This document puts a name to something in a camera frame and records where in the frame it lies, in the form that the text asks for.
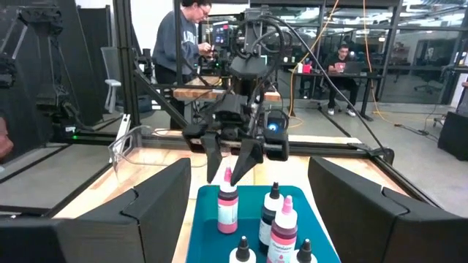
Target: gray sweatshirt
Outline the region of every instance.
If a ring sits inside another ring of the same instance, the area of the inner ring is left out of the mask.
[[[153,51],[153,61],[174,72],[176,71],[176,19],[174,11],[169,12],[159,24],[156,44]],[[197,27],[188,21],[181,12],[182,57],[191,65],[200,56],[197,41]],[[192,70],[183,62],[182,74],[190,75]]]

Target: black cable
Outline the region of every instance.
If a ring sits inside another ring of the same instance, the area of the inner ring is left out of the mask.
[[[416,135],[420,135],[420,136],[423,136],[433,142],[437,142],[439,140],[439,138],[433,134],[431,134],[429,131],[427,131],[427,120],[436,112],[437,110],[437,104],[434,105],[434,109],[432,110],[432,112],[427,115],[425,121],[424,121],[424,129],[415,129],[415,128],[412,128],[411,126],[407,126],[407,125],[404,125],[404,124],[396,124],[395,127],[399,127],[399,128],[402,128],[402,129],[405,129],[409,132],[412,132]]]
[[[314,59],[314,62],[317,64],[318,69],[322,72],[323,77],[328,81],[331,87],[339,94],[345,102],[348,104],[348,107],[351,107],[351,109],[356,113],[357,117],[359,120],[363,123],[363,125],[366,127],[367,131],[370,133],[370,135],[374,138],[375,142],[379,145],[379,147],[382,149],[383,152],[385,152],[385,147],[383,147],[382,143],[379,141],[375,133],[372,131],[372,129],[367,125],[366,121],[363,119],[361,114],[354,108],[354,105],[349,101],[349,99],[333,84],[333,81],[331,81],[330,77],[327,75],[327,72],[323,69],[322,65],[319,63],[317,57],[315,57],[314,52],[310,49],[310,47],[306,44],[306,42],[299,36],[298,32],[294,30],[288,23],[284,22],[283,20],[274,17],[272,15],[261,15],[261,18],[270,18],[272,20],[276,20],[280,22],[282,25],[288,27],[289,30],[299,39],[301,44],[309,51],[309,54],[311,55],[312,59]]]

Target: bottle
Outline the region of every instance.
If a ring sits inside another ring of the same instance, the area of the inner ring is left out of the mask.
[[[302,68],[303,68],[303,64],[302,63],[298,63],[298,73],[301,74],[302,73]]]
[[[243,236],[237,248],[234,248],[229,255],[229,263],[256,263],[255,252],[250,249],[247,237]]]
[[[275,182],[271,186],[270,193],[265,194],[263,201],[262,217],[260,219],[260,231],[258,239],[260,241],[260,252],[267,254],[271,240],[271,222],[275,219],[276,211],[282,208],[284,197],[279,193],[279,184]]]
[[[301,248],[294,251],[290,263],[318,263],[317,258],[312,254],[310,240],[306,238]]]
[[[232,234],[237,230],[239,195],[237,186],[231,186],[232,176],[233,172],[228,166],[218,193],[218,230],[224,234]]]
[[[271,242],[267,263],[290,262],[298,237],[298,214],[293,209],[293,197],[284,199],[283,208],[271,224]]]

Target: black bottle cap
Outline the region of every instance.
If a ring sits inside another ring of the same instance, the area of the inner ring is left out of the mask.
[[[240,262],[247,262],[250,259],[249,251],[249,242],[247,242],[247,237],[243,236],[239,245],[237,246],[237,251],[235,252],[235,258]]]
[[[310,240],[306,238],[299,249],[297,259],[300,263],[310,263],[312,262],[312,248],[310,245]]]
[[[273,186],[271,186],[270,198],[271,199],[279,198],[279,184],[277,182],[274,182]]]

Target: man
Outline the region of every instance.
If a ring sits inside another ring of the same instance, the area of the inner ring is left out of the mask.
[[[333,74],[337,75],[343,72],[346,62],[349,61],[349,52],[350,49],[346,44],[340,45],[338,52],[330,54],[326,58],[323,66],[326,70],[328,70],[328,76],[338,89],[346,89],[351,92],[350,102],[354,106],[356,104],[356,99],[358,98],[359,90],[359,87],[356,84],[356,82],[352,78],[348,77],[333,77]],[[334,88],[330,87],[330,97],[328,102],[329,115],[335,114],[335,97],[336,91]],[[356,116],[356,113],[351,109],[349,105],[347,107],[346,113],[351,117]]]
[[[211,46],[208,43],[197,43],[196,24],[206,20],[211,11],[211,0],[181,1],[181,55],[189,64],[195,64],[200,56],[210,56]],[[169,12],[159,24],[156,44],[153,51],[154,74],[160,84],[174,84],[176,77],[176,19],[174,11]],[[192,69],[184,61],[182,63],[182,80],[188,83],[192,80]],[[184,102],[173,98],[173,92],[165,92],[170,97],[170,103],[180,114],[184,114]],[[171,129],[182,129],[172,118]]]

